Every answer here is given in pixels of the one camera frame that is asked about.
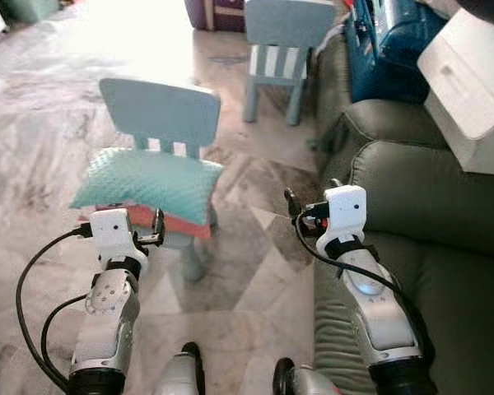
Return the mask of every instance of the quilted pillow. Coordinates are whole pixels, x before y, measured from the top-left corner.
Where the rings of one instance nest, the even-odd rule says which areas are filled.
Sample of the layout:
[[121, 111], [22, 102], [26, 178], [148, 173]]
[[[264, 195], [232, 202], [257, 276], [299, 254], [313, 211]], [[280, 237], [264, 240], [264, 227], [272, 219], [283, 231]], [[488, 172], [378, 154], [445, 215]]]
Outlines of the quilted pillow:
[[71, 208], [135, 202], [208, 223], [208, 203], [223, 166], [160, 151], [107, 148], [91, 163]]

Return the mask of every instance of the chair backrest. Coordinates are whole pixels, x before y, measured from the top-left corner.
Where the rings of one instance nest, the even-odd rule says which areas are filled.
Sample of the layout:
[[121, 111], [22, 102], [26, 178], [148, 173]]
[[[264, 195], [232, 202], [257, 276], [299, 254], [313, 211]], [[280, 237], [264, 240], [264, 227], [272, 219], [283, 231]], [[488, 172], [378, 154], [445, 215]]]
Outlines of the chair backrest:
[[253, 44], [314, 48], [333, 26], [333, 0], [246, 0], [245, 29]]
[[115, 127], [133, 135], [136, 148], [156, 138], [162, 151], [173, 153], [174, 142], [182, 142], [187, 156], [198, 158], [199, 147], [214, 141], [221, 101], [209, 89], [118, 78], [99, 86]]

